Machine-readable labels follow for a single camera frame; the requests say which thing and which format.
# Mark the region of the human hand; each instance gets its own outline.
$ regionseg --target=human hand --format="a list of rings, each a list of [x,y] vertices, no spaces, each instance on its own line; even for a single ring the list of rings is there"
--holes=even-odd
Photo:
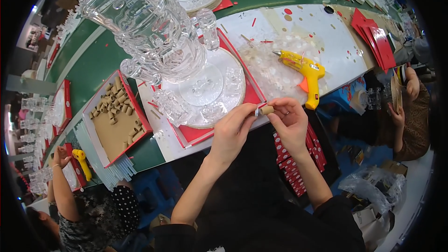
[[[405,111],[400,106],[398,110],[398,114],[394,111],[391,103],[388,103],[389,110],[391,112],[392,121],[398,128],[403,128],[405,126]]]
[[[256,109],[258,109],[256,104],[241,104],[215,125],[210,154],[206,158],[214,171],[222,174],[237,157],[246,142],[250,127],[257,119],[249,114]]]
[[[306,158],[303,154],[308,154],[305,145],[308,116],[302,105],[294,98],[275,98],[267,104],[275,109],[267,117],[280,135],[283,146],[294,159]]]
[[[67,156],[67,148],[62,146],[57,146],[53,160],[51,162],[51,167],[59,165],[63,169],[71,160],[72,156]]]
[[[418,97],[418,94],[420,92],[420,83],[417,78],[408,81],[406,91],[411,96],[412,100],[415,100]]]

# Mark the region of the blue plastic stool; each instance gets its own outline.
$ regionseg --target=blue plastic stool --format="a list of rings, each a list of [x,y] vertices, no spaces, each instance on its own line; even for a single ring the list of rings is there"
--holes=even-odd
[[[158,178],[160,178],[159,171],[157,169],[151,169],[132,180],[134,193],[137,196],[138,202],[145,201],[151,208],[154,208],[150,213],[145,213],[140,209],[139,229],[148,226],[160,213],[171,218],[170,209],[174,208],[174,199],[172,197],[168,199],[164,197],[156,182]]]
[[[351,82],[350,84],[342,86],[338,90],[331,92],[326,96],[323,96],[322,98],[320,98],[319,104],[324,105],[324,104],[335,103],[341,109],[343,109],[347,112],[356,113],[356,111],[350,107],[349,103],[350,103],[350,100],[352,99],[352,97],[351,97],[352,93],[355,92],[355,88],[359,84],[361,86],[363,86],[364,88],[366,88],[366,81],[364,80],[364,77],[359,77],[358,79]]]

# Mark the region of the stack of red boxes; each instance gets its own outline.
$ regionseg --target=stack of red boxes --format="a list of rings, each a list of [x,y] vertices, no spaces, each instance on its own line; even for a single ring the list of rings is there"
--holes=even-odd
[[[277,149],[277,165],[283,171],[286,180],[293,188],[297,197],[300,197],[306,192],[306,189],[296,163],[286,148],[283,147],[278,133],[274,133],[274,141]],[[327,164],[327,161],[325,160],[325,156],[322,152],[319,139],[309,123],[305,143],[311,158],[316,164],[316,167],[320,172],[324,171],[324,166]]]

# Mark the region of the plastic bag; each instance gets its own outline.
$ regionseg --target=plastic bag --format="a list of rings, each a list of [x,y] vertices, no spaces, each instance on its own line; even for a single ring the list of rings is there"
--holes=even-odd
[[[401,201],[405,186],[404,175],[369,166],[347,176],[338,189],[369,200],[381,215],[385,215]]]

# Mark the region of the yellow glue gun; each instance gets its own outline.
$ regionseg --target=yellow glue gun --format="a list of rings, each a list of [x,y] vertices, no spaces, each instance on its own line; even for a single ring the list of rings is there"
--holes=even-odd
[[[298,86],[308,93],[305,107],[312,110],[316,109],[317,105],[319,105],[319,85],[317,80],[325,75],[325,68],[297,53],[283,50],[273,51],[272,53],[278,55],[284,65],[294,68],[303,75],[303,81]]]
[[[86,176],[86,180],[90,181],[92,179],[92,172],[90,172],[90,169],[87,166],[86,153],[84,153],[84,151],[79,149],[73,149],[72,155],[75,159],[78,160],[79,164],[81,165],[82,171]]]

